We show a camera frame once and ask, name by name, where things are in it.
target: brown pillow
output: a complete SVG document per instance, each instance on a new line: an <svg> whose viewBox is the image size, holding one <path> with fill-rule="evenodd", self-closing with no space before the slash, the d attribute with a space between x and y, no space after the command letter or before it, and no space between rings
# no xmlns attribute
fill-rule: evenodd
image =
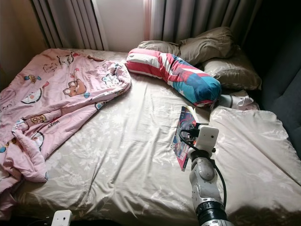
<svg viewBox="0 0 301 226"><path fill-rule="evenodd" d="M141 42L137 48L144 48L149 50L159 51L161 53L171 53L176 55L177 57L180 56L180 49L179 45L166 42L166 41L143 41Z"/></svg>
<svg viewBox="0 0 301 226"><path fill-rule="evenodd" d="M261 89L261 78L239 46L228 59L214 58L203 63L204 72L217 79L228 89Z"/></svg>
<svg viewBox="0 0 301 226"><path fill-rule="evenodd" d="M180 57L196 65L214 57L228 58L234 52L234 39L228 27L217 27L196 38L181 41Z"/></svg>

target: book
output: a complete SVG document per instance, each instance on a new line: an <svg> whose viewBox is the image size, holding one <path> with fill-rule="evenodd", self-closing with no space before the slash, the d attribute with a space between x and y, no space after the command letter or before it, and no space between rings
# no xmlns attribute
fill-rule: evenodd
<svg viewBox="0 0 301 226"><path fill-rule="evenodd" d="M183 106L181 109L181 114L178 121L177 129L175 131L173 142L171 144L171 148L173 149L178 159L182 171L185 171L188 162L187 151L189 149L189 146L180 140L179 133L182 129L195 128L197 122L198 122L198 117L195 110L190 106ZM189 137L188 133L186 132L183 132L182 136ZM193 144L195 144L196 142L195 137L194 138L190 137L190 141L193 142Z"/></svg>

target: bed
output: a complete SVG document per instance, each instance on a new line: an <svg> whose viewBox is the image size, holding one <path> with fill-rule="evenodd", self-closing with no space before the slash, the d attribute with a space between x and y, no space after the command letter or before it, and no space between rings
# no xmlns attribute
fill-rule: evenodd
<svg viewBox="0 0 301 226"><path fill-rule="evenodd" d="M215 160L227 185L226 212L238 226L301 221L296 110L301 74L295 57L301 54L300 32L293 37L263 78L262 92L256 93L266 111L196 108L200 122L220 130ZM127 57L69 51L118 62ZM181 106L193 105L161 80L135 74L131 80L128 92L106 103L47 159L46 183L24 181L18 186L14 216L45 219L56 210L70 209L75 220L111 219L131 226L198 224L191 201L191 163L181 172L170 148ZM220 181L218 187L222 197Z"/></svg>

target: pink and blue pillow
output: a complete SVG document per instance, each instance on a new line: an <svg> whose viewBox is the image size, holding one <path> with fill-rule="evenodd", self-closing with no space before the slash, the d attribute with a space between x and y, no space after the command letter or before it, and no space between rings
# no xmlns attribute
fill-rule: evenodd
<svg viewBox="0 0 301 226"><path fill-rule="evenodd" d="M126 66L132 73L163 79L198 107L211 105L222 92L218 80L170 53L135 48Z"/></svg>

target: curtain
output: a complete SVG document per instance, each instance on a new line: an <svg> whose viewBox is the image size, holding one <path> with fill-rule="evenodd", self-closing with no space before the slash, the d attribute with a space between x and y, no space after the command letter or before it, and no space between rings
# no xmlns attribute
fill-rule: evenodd
<svg viewBox="0 0 301 226"><path fill-rule="evenodd" d="M103 50L91 0L32 0L51 48Z"/></svg>
<svg viewBox="0 0 301 226"><path fill-rule="evenodd" d="M144 0L145 39L178 43L228 26L243 44L262 0Z"/></svg>

